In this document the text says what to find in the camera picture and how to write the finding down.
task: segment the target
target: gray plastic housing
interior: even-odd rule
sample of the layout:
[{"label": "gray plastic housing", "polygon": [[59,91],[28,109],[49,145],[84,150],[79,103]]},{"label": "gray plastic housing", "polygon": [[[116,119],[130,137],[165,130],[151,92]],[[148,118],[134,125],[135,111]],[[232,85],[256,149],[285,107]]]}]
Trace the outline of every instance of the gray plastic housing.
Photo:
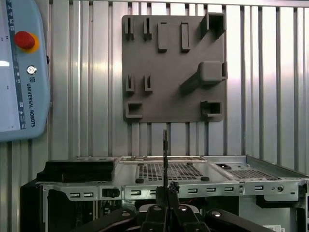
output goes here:
[{"label": "gray plastic housing", "polygon": [[122,27],[125,121],[224,118],[225,13],[125,15]]},{"label": "gray plastic housing", "polygon": [[[20,113],[21,128],[20,130],[0,132],[0,142],[32,139],[44,132],[50,108],[50,86],[42,17],[34,0],[0,1],[0,4],[2,3],[7,11],[0,12],[0,14],[5,14],[4,18],[10,17],[10,20],[6,20],[3,26],[8,28],[11,49],[14,53],[12,56],[14,75],[10,78],[14,79],[16,83],[14,88],[16,92],[19,92],[18,102],[14,107],[18,107]],[[27,31],[37,37],[39,47],[35,52],[25,53],[14,44],[13,37],[18,31]],[[29,66],[34,66],[37,69],[34,75],[27,73]],[[0,90],[4,89],[3,87],[0,81]],[[0,121],[2,118],[8,117],[12,117],[9,112],[0,111]]]}]

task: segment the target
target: perforated metal panel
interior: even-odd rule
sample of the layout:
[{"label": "perforated metal panel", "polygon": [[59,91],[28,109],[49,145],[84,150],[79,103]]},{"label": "perforated metal panel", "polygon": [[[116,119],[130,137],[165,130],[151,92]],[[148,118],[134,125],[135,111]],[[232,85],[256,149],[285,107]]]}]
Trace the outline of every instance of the perforated metal panel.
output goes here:
[{"label": "perforated metal panel", "polygon": [[[193,165],[185,163],[171,163],[168,166],[169,180],[197,180],[203,174]],[[148,181],[163,180],[163,164],[162,163],[147,163],[138,166],[138,178],[147,179]]]},{"label": "perforated metal panel", "polygon": [[278,180],[278,178],[258,170],[235,170],[228,172],[239,179],[264,178],[266,180]]}]

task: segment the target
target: aluminum wall panel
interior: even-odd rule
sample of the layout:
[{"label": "aluminum wall panel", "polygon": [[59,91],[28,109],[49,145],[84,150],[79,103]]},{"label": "aluminum wall panel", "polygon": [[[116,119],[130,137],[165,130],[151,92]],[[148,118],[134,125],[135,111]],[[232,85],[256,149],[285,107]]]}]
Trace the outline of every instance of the aluminum wall panel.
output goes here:
[{"label": "aluminum wall panel", "polygon": [[[19,230],[19,187],[74,156],[249,154],[309,173],[309,3],[36,0],[52,105],[40,138],[0,144],[0,232]],[[227,115],[217,123],[122,118],[123,15],[227,14]]]}]

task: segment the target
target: metal computer chassis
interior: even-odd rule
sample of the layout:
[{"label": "metal computer chassis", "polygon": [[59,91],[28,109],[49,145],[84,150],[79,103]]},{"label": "metal computer chassis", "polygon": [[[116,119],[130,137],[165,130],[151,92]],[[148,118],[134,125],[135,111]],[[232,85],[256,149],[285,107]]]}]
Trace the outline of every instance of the metal computer chassis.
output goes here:
[{"label": "metal computer chassis", "polygon": [[[155,189],[163,185],[162,157],[81,158],[115,160],[111,182],[37,183],[42,189],[42,217],[48,231],[48,197],[62,192],[72,202],[91,202],[93,219],[99,202],[117,201],[134,207],[138,200],[154,200]],[[169,181],[180,185],[180,199],[222,197],[237,199],[238,215],[261,225],[276,221],[285,232],[307,231],[309,176],[250,156],[169,157]]]}]

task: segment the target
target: emergency stop button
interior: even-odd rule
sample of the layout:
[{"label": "emergency stop button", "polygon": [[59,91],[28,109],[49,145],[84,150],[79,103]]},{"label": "emergency stop button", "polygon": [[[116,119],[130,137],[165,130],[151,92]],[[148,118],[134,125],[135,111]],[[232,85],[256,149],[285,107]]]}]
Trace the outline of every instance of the emergency stop button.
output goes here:
[{"label": "emergency stop button", "polygon": [[14,36],[15,44],[25,50],[32,49],[35,45],[34,37],[26,31],[19,31]]}]

